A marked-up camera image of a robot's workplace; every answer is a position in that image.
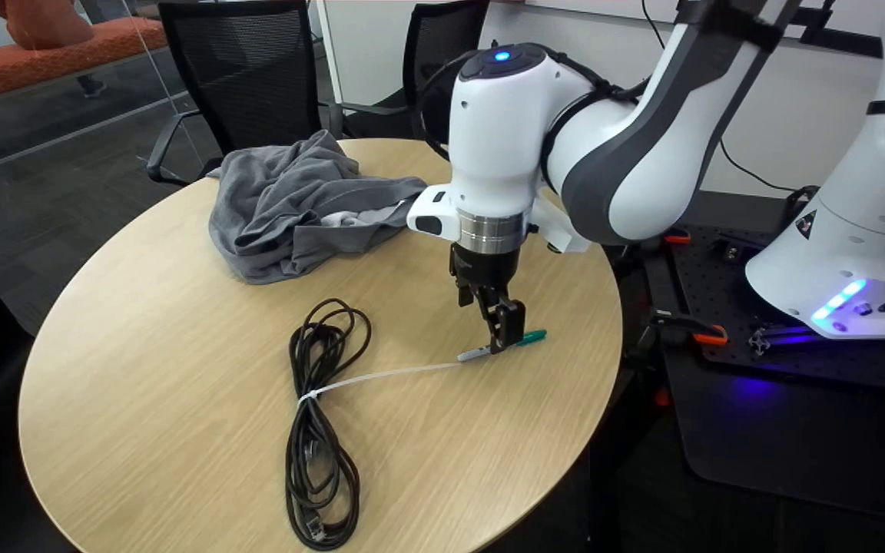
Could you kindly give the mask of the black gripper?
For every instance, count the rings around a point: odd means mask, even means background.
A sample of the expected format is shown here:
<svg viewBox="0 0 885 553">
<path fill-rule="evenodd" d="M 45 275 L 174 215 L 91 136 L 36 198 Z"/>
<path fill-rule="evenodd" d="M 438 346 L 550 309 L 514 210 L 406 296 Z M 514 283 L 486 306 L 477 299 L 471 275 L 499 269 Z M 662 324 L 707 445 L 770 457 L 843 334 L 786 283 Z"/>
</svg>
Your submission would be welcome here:
<svg viewBox="0 0 885 553">
<path fill-rule="evenodd" d="M 449 250 L 449 275 L 458 289 L 458 309 L 466 309 L 471 300 L 483 306 L 489 345 L 506 345 L 526 332 L 526 306 L 506 299 L 516 261 L 516 252 L 480 254 L 464 247 Z"/>
</svg>

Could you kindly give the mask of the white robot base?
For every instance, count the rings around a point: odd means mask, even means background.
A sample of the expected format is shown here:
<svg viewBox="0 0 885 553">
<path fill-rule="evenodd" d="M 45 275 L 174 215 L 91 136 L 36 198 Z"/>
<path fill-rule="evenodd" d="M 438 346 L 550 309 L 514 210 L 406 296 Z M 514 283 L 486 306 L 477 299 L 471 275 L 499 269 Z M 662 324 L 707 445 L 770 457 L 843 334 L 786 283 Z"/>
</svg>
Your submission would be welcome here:
<svg viewBox="0 0 885 553">
<path fill-rule="evenodd" d="M 745 265 L 749 289 L 831 340 L 885 337 L 885 37 L 863 126 L 808 205 Z"/>
</svg>

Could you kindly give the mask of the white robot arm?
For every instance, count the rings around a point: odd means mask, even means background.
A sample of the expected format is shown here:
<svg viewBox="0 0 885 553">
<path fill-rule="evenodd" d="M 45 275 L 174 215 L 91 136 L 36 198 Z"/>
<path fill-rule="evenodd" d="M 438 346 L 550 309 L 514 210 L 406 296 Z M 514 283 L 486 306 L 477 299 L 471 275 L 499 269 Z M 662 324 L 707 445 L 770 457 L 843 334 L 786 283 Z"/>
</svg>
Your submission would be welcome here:
<svg viewBox="0 0 885 553">
<path fill-rule="evenodd" d="M 676 228 L 797 10 L 799 0 L 685 0 L 639 95 L 542 43 L 466 57 L 449 104 L 452 180 L 424 188 L 406 225 L 452 247 L 458 299 L 483 312 L 493 352 L 523 334 L 506 283 L 533 233 L 581 252 Z M 826 340 L 885 337 L 885 37 L 856 139 L 745 276 Z"/>
</svg>

